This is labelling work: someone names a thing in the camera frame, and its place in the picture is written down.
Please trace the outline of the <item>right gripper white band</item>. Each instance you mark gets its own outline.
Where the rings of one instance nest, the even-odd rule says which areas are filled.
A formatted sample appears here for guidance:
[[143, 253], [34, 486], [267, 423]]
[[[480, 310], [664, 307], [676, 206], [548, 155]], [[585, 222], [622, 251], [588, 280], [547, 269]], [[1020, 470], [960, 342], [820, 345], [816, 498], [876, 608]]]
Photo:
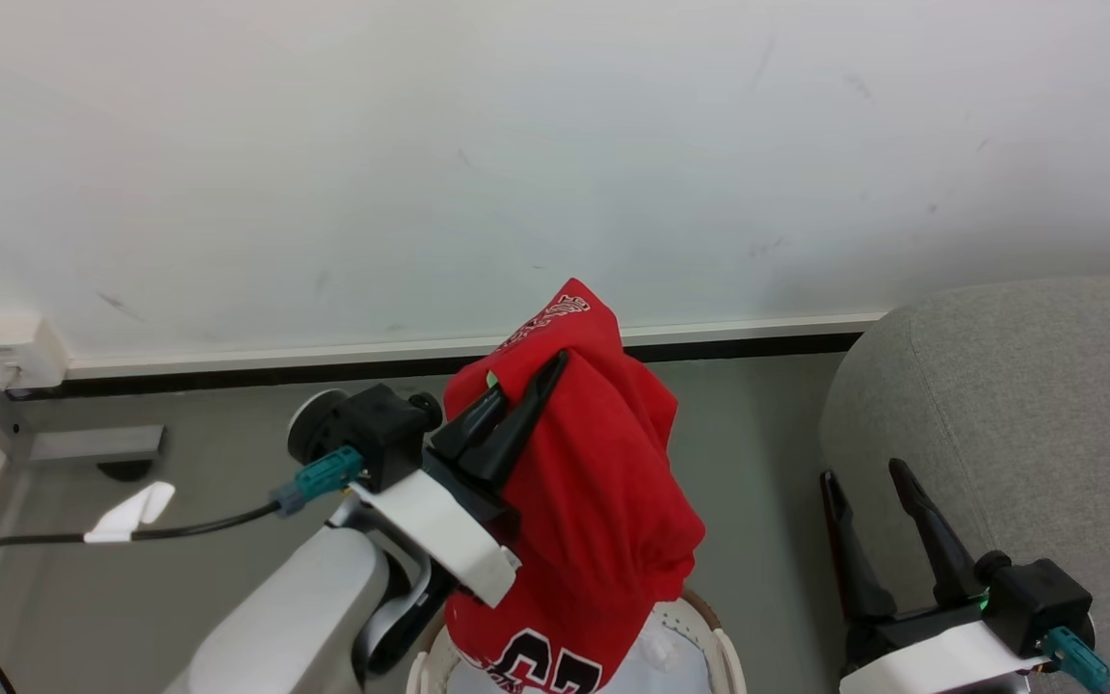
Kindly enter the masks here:
[[975, 579], [972, 554], [906, 461], [891, 457], [888, 471], [919, 532], [935, 601], [960, 607], [897, 614], [860, 545], [849, 497], [825, 470], [821, 502], [847, 628], [838, 694], [1029, 694], [1027, 677], [1048, 658], [1018, 657], [983, 624], [986, 589]]

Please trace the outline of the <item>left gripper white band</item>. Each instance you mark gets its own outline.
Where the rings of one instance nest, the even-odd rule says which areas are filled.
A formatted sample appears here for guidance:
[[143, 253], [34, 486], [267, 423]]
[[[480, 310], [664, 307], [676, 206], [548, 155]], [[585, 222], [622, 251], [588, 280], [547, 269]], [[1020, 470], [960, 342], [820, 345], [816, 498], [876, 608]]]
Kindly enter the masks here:
[[[460, 469], [480, 487], [502, 491], [567, 364], [568, 352], [556, 353], [515, 403], [494, 384], [437, 430], [428, 447], [445, 462], [460, 460]], [[383, 550], [400, 549], [418, 569], [401, 608], [438, 607], [460, 587], [494, 608], [513, 589], [518, 559], [427, 471], [411, 471], [383, 492], [370, 492], [361, 482], [349, 487], [354, 502], [349, 526], [370, 541], [385, 539]]]

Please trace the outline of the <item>red printed t-shirt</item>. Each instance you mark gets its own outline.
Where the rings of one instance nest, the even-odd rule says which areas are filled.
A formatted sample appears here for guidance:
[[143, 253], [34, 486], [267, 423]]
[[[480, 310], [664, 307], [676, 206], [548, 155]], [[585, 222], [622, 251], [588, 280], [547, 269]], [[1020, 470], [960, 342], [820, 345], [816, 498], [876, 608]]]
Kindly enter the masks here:
[[667, 454], [677, 401], [620, 343], [610, 308], [581, 280], [488, 356], [451, 378], [467, 412], [498, 384], [509, 401], [556, 356], [564, 372], [503, 487], [519, 512], [519, 570], [487, 607], [446, 602], [465, 668], [450, 694], [602, 694], [657, 603], [682, 597], [705, 535]]

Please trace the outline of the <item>white wall socket box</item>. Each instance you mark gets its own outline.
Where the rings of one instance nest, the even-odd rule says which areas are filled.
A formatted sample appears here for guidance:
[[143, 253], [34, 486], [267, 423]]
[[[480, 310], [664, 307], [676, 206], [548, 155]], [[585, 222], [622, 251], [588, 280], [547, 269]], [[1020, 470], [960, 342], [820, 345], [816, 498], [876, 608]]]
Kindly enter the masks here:
[[65, 346], [43, 316], [0, 312], [0, 389], [56, 388], [65, 371]]

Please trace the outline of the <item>white laundry basket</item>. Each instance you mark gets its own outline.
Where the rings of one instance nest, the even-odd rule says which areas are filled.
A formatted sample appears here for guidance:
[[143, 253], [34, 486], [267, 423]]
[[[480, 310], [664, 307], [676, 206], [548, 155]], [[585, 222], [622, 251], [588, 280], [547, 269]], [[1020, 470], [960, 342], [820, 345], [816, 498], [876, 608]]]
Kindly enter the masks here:
[[[572, 682], [534, 676], [525, 660], [508, 676], [490, 675], [440, 628], [412, 663], [405, 694], [582, 694]], [[591, 694], [746, 694], [746, 682], [722, 620], [686, 589], [682, 599], [652, 607], [616, 675]]]

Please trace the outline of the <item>white and black baseboard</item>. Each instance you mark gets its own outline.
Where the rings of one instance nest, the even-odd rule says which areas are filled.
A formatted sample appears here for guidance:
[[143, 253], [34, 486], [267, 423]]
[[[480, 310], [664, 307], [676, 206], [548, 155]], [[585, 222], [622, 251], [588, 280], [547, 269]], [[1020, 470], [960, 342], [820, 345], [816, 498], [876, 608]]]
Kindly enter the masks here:
[[[882, 312], [837, 313], [620, 329], [625, 351], [642, 361], [815, 355], [849, 350]], [[11, 378], [13, 401], [114, 398], [210, 389], [272, 388], [457, 372], [498, 346], [498, 335], [286, 350], [184, 353], [155, 359], [70, 359], [54, 382]]]

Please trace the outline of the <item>grey fabric sofa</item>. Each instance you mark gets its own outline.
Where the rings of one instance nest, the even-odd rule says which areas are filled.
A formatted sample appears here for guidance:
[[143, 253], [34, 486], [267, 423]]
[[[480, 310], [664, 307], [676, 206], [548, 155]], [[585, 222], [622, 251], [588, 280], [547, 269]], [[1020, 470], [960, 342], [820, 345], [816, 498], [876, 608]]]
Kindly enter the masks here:
[[973, 556], [1051, 559], [1089, 590], [1110, 664], [1110, 276], [963, 288], [887, 313], [833, 378], [820, 447], [899, 610], [934, 606], [935, 580], [894, 457]]

